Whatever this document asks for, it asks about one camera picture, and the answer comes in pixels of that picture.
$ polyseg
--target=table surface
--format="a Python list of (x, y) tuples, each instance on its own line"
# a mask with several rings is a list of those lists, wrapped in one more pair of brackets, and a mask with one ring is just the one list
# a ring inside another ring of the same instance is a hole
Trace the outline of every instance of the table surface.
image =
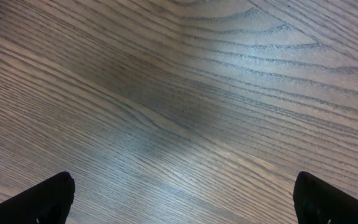
[(296, 223), (358, 198), (358, 1), (0, 0), (0, 202), (67, 170), (69, 223)]

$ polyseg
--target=brown wood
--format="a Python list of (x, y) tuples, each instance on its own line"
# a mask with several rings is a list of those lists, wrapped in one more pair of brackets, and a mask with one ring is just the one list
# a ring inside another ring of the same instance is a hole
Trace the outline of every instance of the brown wood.
[(358, 198), (358, 1), (0, 0), (0, 202), (60, 172), (70, 223), (296, 223)]

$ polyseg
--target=wood grain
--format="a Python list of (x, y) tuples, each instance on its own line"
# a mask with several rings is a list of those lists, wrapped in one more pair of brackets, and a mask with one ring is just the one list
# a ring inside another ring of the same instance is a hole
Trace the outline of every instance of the wood grain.
[(62, 170), (70, 223), (296, 223), (358, 198), (358, 1), (0, 0), (0, 202)]

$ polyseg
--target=black object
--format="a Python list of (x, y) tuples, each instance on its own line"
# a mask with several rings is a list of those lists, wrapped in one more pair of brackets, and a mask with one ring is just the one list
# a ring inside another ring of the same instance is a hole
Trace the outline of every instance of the black object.
[(74, 180), (61, 172), (0, 203), (0, 224), (64, 224), (74, 192)]
[(299, 224), (358, 224), (358, 200), (300, 172), (293, 193)]

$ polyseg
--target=wooden table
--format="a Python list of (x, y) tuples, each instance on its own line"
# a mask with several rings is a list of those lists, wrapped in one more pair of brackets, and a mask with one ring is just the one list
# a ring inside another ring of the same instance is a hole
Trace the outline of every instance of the wooden table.
[(62, 170), (70, 223), (296, 223), (358, 198), (358, 1), (0, 0), (0, 202)]

